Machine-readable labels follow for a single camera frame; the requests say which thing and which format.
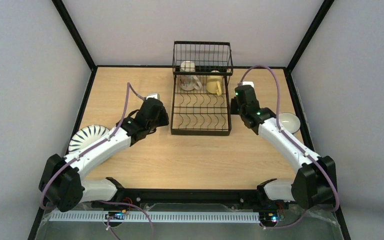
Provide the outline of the yellow ceramic mug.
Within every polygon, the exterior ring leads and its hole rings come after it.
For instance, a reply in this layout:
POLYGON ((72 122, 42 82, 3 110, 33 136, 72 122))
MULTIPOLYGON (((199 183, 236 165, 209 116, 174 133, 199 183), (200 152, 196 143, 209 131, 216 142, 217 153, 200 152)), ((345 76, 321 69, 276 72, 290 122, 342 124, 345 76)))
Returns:
POLYGON ((217 96, 222 95, 222 80, 221 75, 208 75, 206 78, 206 91, 217 96))

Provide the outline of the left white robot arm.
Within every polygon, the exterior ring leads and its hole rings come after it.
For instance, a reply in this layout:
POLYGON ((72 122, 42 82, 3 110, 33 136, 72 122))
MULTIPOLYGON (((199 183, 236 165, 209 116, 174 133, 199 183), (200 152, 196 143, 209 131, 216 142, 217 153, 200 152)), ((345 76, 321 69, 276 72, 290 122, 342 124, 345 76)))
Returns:
POLYGON ((140 109, 90 145, 66 156, 51 155, 46 161, 39 190, 51 203, 50 208, 60 212, 70 211, 79 203, 115 199, 123 188, 115 179, 86 180, 85 177, 107 159, 168 124, 163 103, 147 98, 140 109))

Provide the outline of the seashell pattern ceramic mug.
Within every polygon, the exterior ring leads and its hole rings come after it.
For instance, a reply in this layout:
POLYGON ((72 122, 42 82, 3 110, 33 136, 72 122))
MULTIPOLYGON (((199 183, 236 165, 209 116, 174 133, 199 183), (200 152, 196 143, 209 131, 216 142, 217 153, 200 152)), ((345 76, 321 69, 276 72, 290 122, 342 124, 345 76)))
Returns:
POLYGON ((179 67, 181 73, 187 73, 179 76, 180 88, 184 91, 201 90, 203 85, 197 75, 196 65, 193 61, 182 61, 179 67))

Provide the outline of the black wire dish rack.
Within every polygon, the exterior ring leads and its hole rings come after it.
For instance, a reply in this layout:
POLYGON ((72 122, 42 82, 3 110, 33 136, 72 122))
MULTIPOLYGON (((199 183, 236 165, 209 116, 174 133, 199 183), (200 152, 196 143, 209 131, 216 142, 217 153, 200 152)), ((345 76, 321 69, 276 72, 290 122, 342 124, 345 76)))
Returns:
POLYGON ((173 95, 170 131, 179 136, 228 136, 232 129, 229 81, 233 74, 232 49, 229 42, 176 40, 172 54, 173 95), (180 64, 195 63, 201 90, 180 88, 180 64), (207 76, 222 76, 222 95, 206 90, 207 76))

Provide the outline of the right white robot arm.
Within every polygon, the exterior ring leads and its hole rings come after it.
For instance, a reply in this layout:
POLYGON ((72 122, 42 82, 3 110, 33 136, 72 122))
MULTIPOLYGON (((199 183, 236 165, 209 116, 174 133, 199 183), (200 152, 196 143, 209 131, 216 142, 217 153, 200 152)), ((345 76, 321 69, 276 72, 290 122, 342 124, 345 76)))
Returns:
POLYGON ((261 108, 251 85, 235 88, 234 100, 244 125, 267 140, 295 171, 294 179, 272 179, 260 184, 263 196, 271 201, 295 202, 303 209, 336 204, 336 164, 320 156, 288 132, 273 111, 261 108))

